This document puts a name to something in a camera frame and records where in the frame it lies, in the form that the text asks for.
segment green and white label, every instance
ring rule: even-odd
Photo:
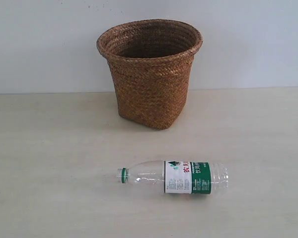
[[[164,162],[165,193],[211,193],[209,163]]]

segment woven basket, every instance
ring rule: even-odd
[[[113,27],[97,40],[108,62],[121,117],[169,128],[187,98],[194,54],[202,36],[173,20],[144,20]]]

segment light wooden table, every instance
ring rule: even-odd
[[[113,93],[0,95],[0,238],[298,237],[298,88],[190,91],[168,130]],[[220,161],[218,196],[135,191],[117,168]]]

